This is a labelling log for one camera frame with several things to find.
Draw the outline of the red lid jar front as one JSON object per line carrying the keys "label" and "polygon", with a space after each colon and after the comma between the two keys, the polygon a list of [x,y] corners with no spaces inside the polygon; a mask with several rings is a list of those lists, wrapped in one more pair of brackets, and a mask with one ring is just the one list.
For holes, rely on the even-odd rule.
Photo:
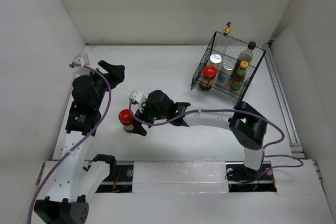
{"label": "red lid jar front", "polygon": [[126,132],[133,132],[134,126],[132,124],[132,114],[129,109],[122,110],[118,115],[118,119]]}

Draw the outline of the red lid jar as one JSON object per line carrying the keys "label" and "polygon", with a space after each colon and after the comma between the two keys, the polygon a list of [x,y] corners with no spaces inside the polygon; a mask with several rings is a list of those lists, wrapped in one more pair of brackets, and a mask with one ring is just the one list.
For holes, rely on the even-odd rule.
{"label": "red lid jar", "polygon": [[122,110],[118,115],[118,119],[126,132],[133,132],[134,126],[132,124],[132,114],[129,109]]}
{"label": "red lid jar", "polygon": [[210,90],[213,81],[217,75],[217,69],[212,65],[206,65],[202,70],[202,77],[199,82],[199,87],[201,90]]}

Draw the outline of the red lid jar back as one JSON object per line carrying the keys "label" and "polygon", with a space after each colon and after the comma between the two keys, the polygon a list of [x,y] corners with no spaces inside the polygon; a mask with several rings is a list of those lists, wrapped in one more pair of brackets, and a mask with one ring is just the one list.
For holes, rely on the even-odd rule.
{"label": "red lid jar back", "polygon": [[217,69],[212,65],[206,65],[202,70],[202,77],[199,82],[199,87],[201,90],[210,90],[213,81],[217,75]]}

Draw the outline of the silver lid shaker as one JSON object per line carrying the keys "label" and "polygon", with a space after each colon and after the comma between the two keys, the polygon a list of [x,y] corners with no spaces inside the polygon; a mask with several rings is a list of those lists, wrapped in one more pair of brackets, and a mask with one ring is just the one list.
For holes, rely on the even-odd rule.
{"label": "silver lid shaker", "polygon": [[234,69],[234,62],[231,60],[224,60],[222,63],[222,66],[219,70],[219,74],[218,74],[218,83],[221,86],[224,86],[226,81],[229,79],[229,77],[232,74],[232,71]]}
{"label": "silver lid shaker", "polygon": [[207,65],[209,66],[213,66],[216,69],[219,69],[219,67],[221,66],[221,62],[222,62],[222,57],[219,54],[211,54],[208,60]]}

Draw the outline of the clear glass oil bottle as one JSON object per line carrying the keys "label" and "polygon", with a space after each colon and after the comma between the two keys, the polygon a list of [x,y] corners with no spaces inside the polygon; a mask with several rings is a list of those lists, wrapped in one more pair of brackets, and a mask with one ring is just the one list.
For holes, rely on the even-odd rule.
{"label": "clear glass oil bottle", "polygon": [[222,53],[225,54],[228,47],[228,35],[231,32],[231,22],[228,22],[223,28],[223,49]]}

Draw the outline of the green label sauce bottle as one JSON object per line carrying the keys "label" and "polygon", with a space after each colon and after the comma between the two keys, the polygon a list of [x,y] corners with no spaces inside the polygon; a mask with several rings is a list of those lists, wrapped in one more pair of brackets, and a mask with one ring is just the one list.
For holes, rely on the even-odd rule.
{"label": "green label sauce bottle", "polygon": [[231,84],[231,88],[233,90],[239,90],[241,88],[245,80],[248,65],[248,62],[245,60],[240,62],[240,65],[233,76],[233,81]]}

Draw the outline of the dark soy sauce bottle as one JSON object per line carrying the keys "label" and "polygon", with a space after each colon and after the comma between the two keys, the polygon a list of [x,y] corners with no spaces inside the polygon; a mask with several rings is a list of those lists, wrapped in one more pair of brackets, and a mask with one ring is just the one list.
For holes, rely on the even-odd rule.
{"label": "dark soy sauce bottle", "polygon": [[256,43],[254,41],[249,42],[247,48],[239,54],[236,62],[236,70],[234,72],[237,71],[242,61],[246,61],[248,62],[248,64],[251,63],[251,61],[253,60],[253,50],[255,49],[255,47]]}

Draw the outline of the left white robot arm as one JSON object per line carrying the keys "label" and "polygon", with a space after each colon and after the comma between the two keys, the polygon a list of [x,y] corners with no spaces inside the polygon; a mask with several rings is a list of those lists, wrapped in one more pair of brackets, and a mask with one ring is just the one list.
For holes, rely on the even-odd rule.
{"label": "left white robot arm", "polygon": [[124,81],[124,65],[99,61],[102,73],[84,63],[71,63],[74,69],[87,69],[88,74],[72,82],[70,106],[66,124],[66,138],[62,156],[37,188],[29,206],[27,223],[37,214],[44,223],[85,223],[89,213],[89,199],[101,182],[117,175],[115,157],[102,155],[94,161],[84,176],[82,166],[98,126],[107,113],[100,112],[104,95],[111,104],[111,91]]}

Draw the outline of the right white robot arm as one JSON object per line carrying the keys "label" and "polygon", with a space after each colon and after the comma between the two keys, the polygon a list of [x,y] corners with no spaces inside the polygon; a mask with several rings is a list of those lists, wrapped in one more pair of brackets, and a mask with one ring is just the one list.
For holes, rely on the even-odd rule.
{"label": "right white robot arm", "polygon": [[246,102],[232,109],[203,109],[188,102],[174,102],[161,90],[148,95],[133,91],[129,105],[137,105],[131,114],[131,133],[146,136],[144,126],[161,126],[165,123],[177,127],[209,126],[231,131],[244,147],[242,180],[257,178],[262,171],[262,144],[266,134],[267,122]]}

